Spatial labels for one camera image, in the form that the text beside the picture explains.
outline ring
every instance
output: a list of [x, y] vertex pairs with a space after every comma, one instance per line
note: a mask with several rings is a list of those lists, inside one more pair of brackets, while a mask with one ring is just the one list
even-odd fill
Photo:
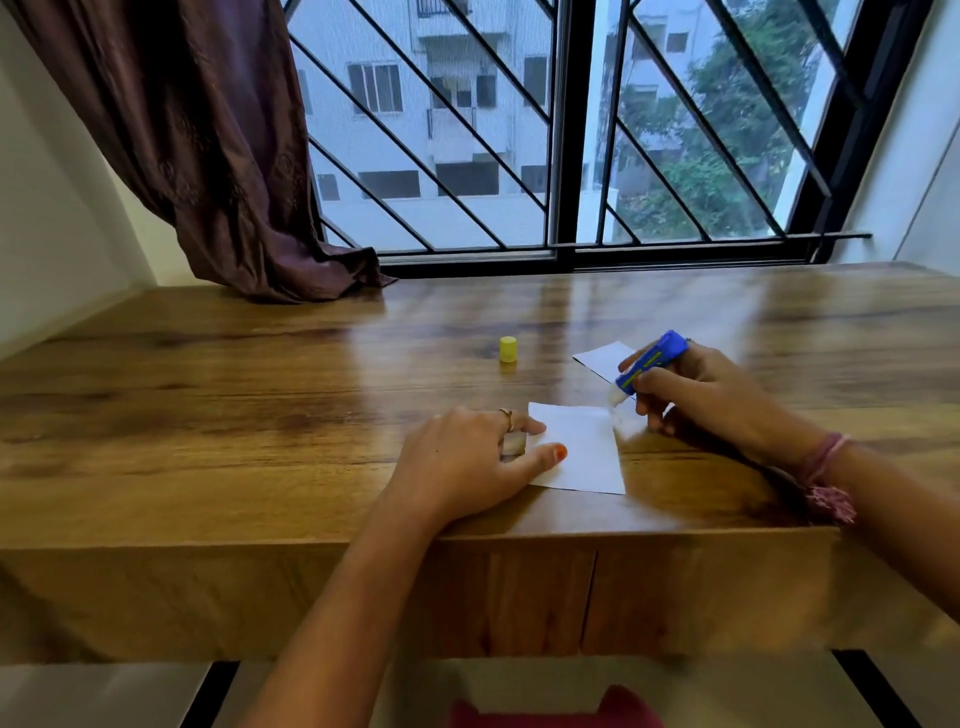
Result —
[[505, 409], [504, 407], [499, 408], [503, 414], [507, 416], [507, 432], [514, 431], [514, 410]]

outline white paper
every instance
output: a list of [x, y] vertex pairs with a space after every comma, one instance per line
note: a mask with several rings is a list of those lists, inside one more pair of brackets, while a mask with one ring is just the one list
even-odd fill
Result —
[[617, 366], [635, 351], [635, 349], [631, 349], [622, 342], [614, 341], [612, 344], [599, 349], [575, 353], [573, 358], [613, 384], [616, 382], [616, 378], [620, 376], [620, 370], [617, 369]]
[[535, 478], [534, 485], [594, 493], [627, 492], [609, 409], [532, 401], [527, 412], [546, 425], [542, 435], [527, 435], [527, 452], [540, 443], [563, 443], [567, 452], [564, 462]]

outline curtain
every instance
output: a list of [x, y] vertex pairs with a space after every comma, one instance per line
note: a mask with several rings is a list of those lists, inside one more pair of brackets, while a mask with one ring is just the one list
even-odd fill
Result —
[[177, 230], [194, 275], [253, 299], [384, 285], [324, 243], [277, 0], [5, 0], [119, 177]]

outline tree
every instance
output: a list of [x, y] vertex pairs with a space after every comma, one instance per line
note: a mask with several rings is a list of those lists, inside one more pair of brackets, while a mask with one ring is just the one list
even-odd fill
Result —
[[[837, 2], [822, 0], [828, 16], [835, 12]], [[728, 0], [728, 7], [799, 123], [822, 51], [797, 0]], [[793, 146], [722, 32], [709, 55], [690, 65], [686, 83], [710, 125], [773, 209]], [[677, 97], [659, 98], [650, 104], [642, 92], [624, 85], [620, 99], [624, 123], [648, 152], [660, 150], [658, 167], [712, 237], [767, 231], [759, 206]], [[626, 138], [618, 137], [614, 154], [619, 169], [643, 164]], [[620, 195], [617, 212], [641, 240], [695, 237], [696, 229], [681, 207], [652, 174], [651, 178], [645, 193]]]

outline blue glue stick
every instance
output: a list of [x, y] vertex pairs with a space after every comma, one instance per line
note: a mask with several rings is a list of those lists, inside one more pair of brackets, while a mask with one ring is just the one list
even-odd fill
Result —
[[660, 340], [633, 363], [633, 365], [616, 378], [613, 389], [610, 392], [610, 405], [616, 407], [628, 397], [632, 397], [634, 391], [634, 379], [654, 367], [665, 367], [671, 361], [676, 359], [687, 349], [686, 339], [679, 333], [670, 329]]

